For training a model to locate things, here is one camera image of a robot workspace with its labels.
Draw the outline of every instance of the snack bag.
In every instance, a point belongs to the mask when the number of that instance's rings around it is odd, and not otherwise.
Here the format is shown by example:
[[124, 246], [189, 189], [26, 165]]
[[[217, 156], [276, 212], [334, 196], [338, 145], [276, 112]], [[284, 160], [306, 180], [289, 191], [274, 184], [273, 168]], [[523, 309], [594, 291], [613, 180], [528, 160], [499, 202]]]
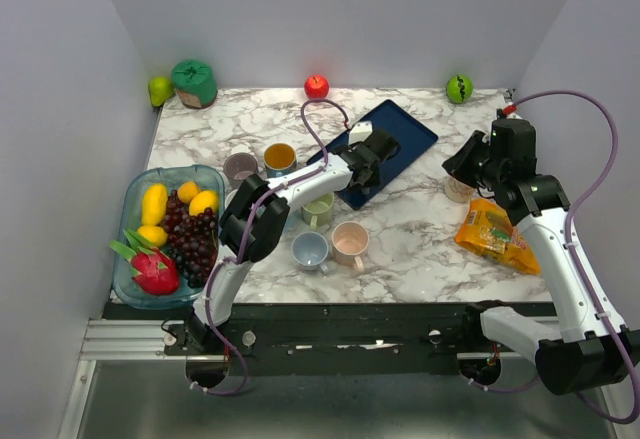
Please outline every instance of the snack bag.
[[478, 256], [488, 257], [527, 274], [540, 274], [536, 256], [509, 222], [507, 212], [486, 199], [471, 201], [469, 213], [455, 241]]

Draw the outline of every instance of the grapes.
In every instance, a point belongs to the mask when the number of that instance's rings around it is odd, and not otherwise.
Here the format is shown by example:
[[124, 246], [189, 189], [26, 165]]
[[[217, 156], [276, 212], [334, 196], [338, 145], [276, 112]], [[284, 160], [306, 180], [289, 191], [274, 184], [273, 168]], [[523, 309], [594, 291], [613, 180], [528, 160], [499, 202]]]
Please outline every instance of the grapes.
[[189, 205], [179, 200], [174, 189], [160, 227], [169, 234], [167, 256], [175, 261], [186, 284], [192, 289], [204, 287], [218, 255], [218, 214], [208, 207], [197, 216], [189, 215]]

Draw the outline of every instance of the green mug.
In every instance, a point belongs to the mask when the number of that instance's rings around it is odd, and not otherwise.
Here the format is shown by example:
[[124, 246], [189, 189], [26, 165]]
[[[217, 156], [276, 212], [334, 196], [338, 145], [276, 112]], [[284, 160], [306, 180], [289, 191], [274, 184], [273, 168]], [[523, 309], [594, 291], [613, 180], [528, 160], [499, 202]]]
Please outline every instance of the green mug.
[[302, 220], [315, 231], [318, 227], [330, 224], [333, 219], [333, 206], [336, 202], [335, 195], [330, 192], [320, 196], [315, 201], [302, 207]]

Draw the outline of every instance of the green pear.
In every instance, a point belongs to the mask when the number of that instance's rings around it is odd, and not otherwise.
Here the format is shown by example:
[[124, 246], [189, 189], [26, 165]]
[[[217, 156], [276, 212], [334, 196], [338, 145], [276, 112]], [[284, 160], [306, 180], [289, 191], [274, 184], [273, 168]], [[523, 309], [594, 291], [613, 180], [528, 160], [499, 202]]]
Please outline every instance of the green pear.
[[161, 106], [172, 95], [173, 85], [168, 78], [158, 76], [149, 81], [149, 96], [154, 107]]

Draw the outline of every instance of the marble table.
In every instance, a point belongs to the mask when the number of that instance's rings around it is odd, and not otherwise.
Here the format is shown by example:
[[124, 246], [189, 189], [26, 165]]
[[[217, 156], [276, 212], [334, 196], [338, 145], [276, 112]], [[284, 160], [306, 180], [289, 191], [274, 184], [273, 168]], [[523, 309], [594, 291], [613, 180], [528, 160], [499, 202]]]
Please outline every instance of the marble table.
[[[370, 245], [364, 273], [332, 261], [327, 276], [298, 270], [291, 242], [309, 229], [298, 218], [276, 250], [252, 268], [237, 302], [550, 300], [542, 278], [493, 264], [453, 242], [468, 206], [444, 195], [441, 164], [475, 129], [489, 129], [496, 108], [505, 104], [502, 91], [474, 91], [469, 102], [458, 106], [449, 103], [441, 89], [333, 89], [329, 97], [344, 106], [351, 121], [392, 99], [440, 140], [360, 211], [338, 199], [333, 225], [319, 229], [330, 241], [333, 226], [340, 222], [352, 220], [366, 227]], [[223, 89], [213, 106], [192, 110], [173, 97], [160, 115], [148, 168], [200, 163], [221, 172], [235, 152], [250, 152], [262, 166], [264, 150], [276, 142], [291, 144], [298, 164], [304, 164], [318, 150], [300, 120], [304, 100], [301, 88]], [[342, 132], [336, 109], [312, 105], [308, 112], [325, 143]]]

